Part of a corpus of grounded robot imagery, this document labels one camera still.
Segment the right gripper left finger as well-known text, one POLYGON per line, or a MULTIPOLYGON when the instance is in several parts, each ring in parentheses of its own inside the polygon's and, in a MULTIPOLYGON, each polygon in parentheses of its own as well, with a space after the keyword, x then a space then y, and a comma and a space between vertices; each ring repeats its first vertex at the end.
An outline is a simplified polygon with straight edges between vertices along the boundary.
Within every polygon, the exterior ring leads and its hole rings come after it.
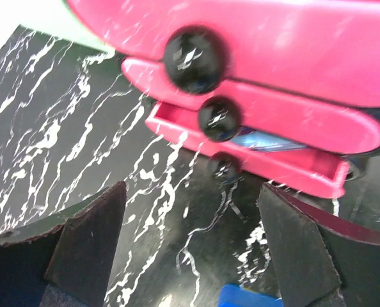
POLYGON ((126 184, 0 234, 0 306, 103 306, 126 184))

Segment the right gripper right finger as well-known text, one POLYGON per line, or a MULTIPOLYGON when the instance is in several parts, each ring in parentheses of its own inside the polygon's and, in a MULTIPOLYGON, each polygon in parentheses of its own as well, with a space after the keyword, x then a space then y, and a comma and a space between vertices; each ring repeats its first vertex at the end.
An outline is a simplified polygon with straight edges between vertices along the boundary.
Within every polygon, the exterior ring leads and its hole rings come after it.
POLYGON ((258 207, 284 306, 380 306, 380 232, 270 184, 258 207))

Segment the blue folder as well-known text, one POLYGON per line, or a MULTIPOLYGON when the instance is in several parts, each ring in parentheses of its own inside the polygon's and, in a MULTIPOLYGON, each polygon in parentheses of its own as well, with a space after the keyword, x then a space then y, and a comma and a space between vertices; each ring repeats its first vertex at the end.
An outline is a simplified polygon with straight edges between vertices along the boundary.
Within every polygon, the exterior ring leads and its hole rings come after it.
POLYGON ((219 293, 218 307, 284 307, 284 305, 281 298, 227 284, 219 293))

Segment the blue highlighter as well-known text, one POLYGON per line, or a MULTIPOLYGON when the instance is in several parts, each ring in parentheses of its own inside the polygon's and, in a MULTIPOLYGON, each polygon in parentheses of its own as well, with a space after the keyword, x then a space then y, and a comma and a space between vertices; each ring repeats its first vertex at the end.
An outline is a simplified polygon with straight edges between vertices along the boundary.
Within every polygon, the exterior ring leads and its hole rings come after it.
POLYGON ((258 152, 280 152, 306 148, 304 144, 249 127, 243 127, 238 135, 234 136, 230 141, 233 144, 258 152))

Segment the pink drawer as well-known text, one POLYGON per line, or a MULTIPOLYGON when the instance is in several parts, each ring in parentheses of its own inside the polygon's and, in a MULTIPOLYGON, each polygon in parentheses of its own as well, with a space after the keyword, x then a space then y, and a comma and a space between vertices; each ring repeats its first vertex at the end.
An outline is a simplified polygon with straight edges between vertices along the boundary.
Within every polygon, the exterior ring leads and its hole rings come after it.
POLYGON ((336 154, 380 151, 380 120, 353 107, 337 106, 225 79, 210 93, 190 94, 174 86, 164 65, 137 58, 122 62, 125 77, 162 103, 162 114, 200 132, 198 113, 207 103, 228 99, 242 126, 336 154))
POLYGON ((319 198, 339 198, 349 163, 330 153, 313 148, 280 152, 258 152, 229 141, 215 143, 198 129, 196 113, 157 102, 145 120, 147 127, 171 143, 206 157, 228 154, 239 161, 241 169, 285 184, 319 198))
POLYGON ((174 35, 205 30, 228 75, 358 107, 380 107, 380 1, 69 1, 114 49, 160 60, 174 35))

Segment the pink top drawer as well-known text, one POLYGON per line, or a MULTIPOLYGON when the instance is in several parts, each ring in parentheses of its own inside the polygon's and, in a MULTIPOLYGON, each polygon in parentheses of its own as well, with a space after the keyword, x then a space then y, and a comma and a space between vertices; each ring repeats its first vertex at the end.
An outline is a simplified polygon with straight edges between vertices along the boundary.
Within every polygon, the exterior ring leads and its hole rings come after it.
POLYGON ((228 75, 358 107, 380 107, 380 1, 69 1, 114 49, 160 60, 174 35, 205 30, 228 75))

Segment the pink bottom drawer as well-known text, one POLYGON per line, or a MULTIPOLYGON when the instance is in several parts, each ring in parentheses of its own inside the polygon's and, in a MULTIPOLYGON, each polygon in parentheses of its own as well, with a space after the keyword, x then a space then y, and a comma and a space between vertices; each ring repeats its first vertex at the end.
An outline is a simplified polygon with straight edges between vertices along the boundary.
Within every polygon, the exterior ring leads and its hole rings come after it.
POLYGON ((145 120, 147 127, 171 143, 206 157, 228 154, 239 161, 241 169, 285 184, 319 198, 339 198, 349 163, 330 153, 313 148, 280 152, 258 152, 229 141, 215 143, 198 129, 196 113, 157 102, 145 120))

